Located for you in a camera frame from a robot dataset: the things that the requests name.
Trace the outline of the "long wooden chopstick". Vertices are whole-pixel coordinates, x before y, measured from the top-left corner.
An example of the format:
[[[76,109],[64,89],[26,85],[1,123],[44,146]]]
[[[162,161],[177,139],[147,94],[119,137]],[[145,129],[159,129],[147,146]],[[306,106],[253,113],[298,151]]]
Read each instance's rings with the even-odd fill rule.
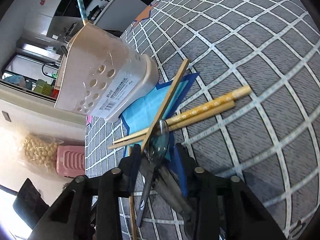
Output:
[[[136,217],[135,217],[135,205],[134,205],[134,197],[133,194],[129,197],[129,205],[130,205],[130,223],[131,223],[131,234],[132,239],[137,240],[137,227],[136,227]]]

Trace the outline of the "blue patterned chopstick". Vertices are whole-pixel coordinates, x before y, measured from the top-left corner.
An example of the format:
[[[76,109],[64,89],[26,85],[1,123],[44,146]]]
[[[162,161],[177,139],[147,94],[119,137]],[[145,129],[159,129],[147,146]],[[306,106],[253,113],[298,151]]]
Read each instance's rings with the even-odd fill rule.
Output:
[[[86,14],[84,2],[83,2],[83,0],[77,0],[77,3],[78,3],[78,7],[79,7],[79,11],[80,11],[83,25],[86,25],[88,23],[88,19],[87,19],[87,14]]]

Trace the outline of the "black plastic spoon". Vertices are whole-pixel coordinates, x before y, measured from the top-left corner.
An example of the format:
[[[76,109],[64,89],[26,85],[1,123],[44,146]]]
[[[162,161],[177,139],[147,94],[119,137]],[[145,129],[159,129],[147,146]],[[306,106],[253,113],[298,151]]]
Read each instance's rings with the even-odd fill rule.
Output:
[[[182,191],[171,172],[161,166],[153,182],[153,189],[164,199],[164,201],[179,215],[182,216],[187,230],[193,231],[196,213]]]

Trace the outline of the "black pot on stove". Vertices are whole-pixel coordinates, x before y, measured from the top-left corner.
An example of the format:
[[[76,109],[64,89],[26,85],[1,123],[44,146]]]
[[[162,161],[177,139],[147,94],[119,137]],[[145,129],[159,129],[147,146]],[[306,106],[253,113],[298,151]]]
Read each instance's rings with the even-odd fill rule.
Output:
[[[94,22],[98,16],[101,14],[105,6],[100,7],[99,5],[95,6],[87,16],[88,20]]]

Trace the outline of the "beige plastic utensil holder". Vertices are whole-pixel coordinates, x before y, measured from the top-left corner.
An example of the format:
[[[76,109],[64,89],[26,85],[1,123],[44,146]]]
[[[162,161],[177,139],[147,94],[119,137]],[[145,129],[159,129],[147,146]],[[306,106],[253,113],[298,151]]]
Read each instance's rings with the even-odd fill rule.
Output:
[[[116,122],[131,103],[158,83],[157,63],[88,23],[67,45],[55,107]]]

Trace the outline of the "gold patterned chopstick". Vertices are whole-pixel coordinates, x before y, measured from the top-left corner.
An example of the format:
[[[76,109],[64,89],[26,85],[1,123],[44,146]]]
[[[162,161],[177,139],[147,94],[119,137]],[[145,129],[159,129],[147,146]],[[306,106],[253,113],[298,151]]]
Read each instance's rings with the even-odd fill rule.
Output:
[[[233,108],[235,106],[235,102],[234,101],[231,101],[231,102],[228,102],[228,103],[224,103],[223,105],[221,106],[217,106],[211,110],[208,110],[204,113],[201,113],[201,114],[198,114],[194,117],[190,117],[184,121],[180,121],[176,124],[171,124],[169,125],[169,132],[171,131],[175,131],[175,130],[178,130],[180,128],[184,128],[186,126],[189,126],[189,125],[193,125],[195,123],[198,123],[198,122],[201,122],[203,120],[206,120],[208,118],[211,118],[215,115],[218,115],[222,112],[225,112],[231,108]],[[114,143],[113,145],[109,146],[108,149],[109,150],[113,150],[115,148],[120,148],[120,147],[123,147],[123,146],[127,146],[127,145],[131,145],[131,144],[134,144],[134,143],[138,143],[138,142],[141,142],[145,139],[146,137],[146,132],[144,134],[140,134],[140,136],[138,137],[134,137],[134,138],[131,138],[129,140],[125,140],[125,141],[122,141],[122,142],[119,142],[119,143]]]
[[[243,98],[244,96],[247,96],[252,92],[252,89],[249,85],[242,86],[232,92],[229,92],[228,94],[222,95],[218,98],[215,98],[214,100],[204,103],[200,106],[194,107],[190,110],[187,110],[179,115],[173,116],[166,120],[168,126],[171,124],[176,124],[180,121],[184,121],[190,117],[194,117],[198,114],[204,113],[208,110],[211,110],[217,106],[221,106],[224,103],[228,103],[231,101],[238,100],[240,98]]]

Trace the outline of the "clear grey plastic spoon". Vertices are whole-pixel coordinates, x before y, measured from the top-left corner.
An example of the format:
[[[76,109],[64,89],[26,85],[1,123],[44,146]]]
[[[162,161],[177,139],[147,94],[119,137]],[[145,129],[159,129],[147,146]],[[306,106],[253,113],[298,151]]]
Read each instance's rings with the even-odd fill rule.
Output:
[[[147,206],[153,181],[161,166],[163,158],[169,145],[169,126],[164,119],[161,119],[152,129],[150,139],[148,140],[147,156],[150,163],[146,174],[142,197],[137,211],[136,226],[139,228],[144,216],[144,210]]]

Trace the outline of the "grey checked tablecloth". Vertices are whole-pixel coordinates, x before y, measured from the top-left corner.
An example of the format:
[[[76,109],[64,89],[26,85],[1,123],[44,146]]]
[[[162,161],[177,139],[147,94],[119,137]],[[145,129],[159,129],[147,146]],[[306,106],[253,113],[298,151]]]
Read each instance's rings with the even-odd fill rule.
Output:
[[[319,208],[319,27],[301,0],[154,0],[122,39],[158,64],[159,82],[189,60],[185,114],[235,105],[174,132],[197,163],[246,182],[287,239]]]

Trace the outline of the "bag of beige balls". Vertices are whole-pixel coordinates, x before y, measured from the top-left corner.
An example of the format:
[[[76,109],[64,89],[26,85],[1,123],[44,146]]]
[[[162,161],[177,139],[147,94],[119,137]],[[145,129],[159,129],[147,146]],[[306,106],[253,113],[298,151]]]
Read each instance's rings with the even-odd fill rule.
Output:
[[[54,137],[29,134],[22,144],[22,157],[36,168],[56,170],[57,149],[63,141]]]

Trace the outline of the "pink plastic stool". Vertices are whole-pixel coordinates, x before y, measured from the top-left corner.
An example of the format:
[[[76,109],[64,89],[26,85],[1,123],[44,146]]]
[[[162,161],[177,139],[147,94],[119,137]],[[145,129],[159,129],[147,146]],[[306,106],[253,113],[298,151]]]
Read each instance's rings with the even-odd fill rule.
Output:
[[[57,148],[56,172],[60,176],[69,178],[85,175],[85,147],[59,146]]]

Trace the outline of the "plain wooden chopstick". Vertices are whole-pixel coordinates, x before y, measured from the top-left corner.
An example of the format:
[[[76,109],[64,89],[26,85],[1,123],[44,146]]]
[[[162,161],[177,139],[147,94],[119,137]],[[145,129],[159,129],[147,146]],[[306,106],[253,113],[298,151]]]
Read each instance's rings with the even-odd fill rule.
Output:
[[[151,125],[150,125],[150,127],[144,137],[144,140],[141,144],[141,153],[144,153],[144,150],[146,148],[146,145],[148,144],[148,141],[150,139],[153,128],[156,126],[157,122],[163,117],[169,103],[172,100],[172,97],[174,96],[174,94],[176,92],[176,89],[180,83],[180,80],[183,77],[188,66],[189,66],[189,59],[184,59],[180,68],[178,69],[176,76],[174,77],[174,79],[171,83],[171,86],[169,87],[169,90],[167,91],[165,98],[162,101],[162,104],[160,105],[160,107],[155,115],[155,118],[153,119],[153,122],[151,123]]]

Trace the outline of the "black kitchen faucet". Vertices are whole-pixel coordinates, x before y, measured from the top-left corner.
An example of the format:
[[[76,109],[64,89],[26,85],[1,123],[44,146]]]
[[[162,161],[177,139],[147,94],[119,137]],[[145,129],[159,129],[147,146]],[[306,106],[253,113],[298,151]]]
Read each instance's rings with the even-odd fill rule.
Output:
[[[55,71],[58,71],[59,70],[59,66],[55,63],[55,62],[48,62],[48,63],[44,63],[41,67],[41,72],[42,72],[42,75],[46,76],[46,77],[49,77],[49,78],[52,78],[52,76],[49,76],[45,71],[44,69],[45,68],[49,68],[49,69],[53,69]]]

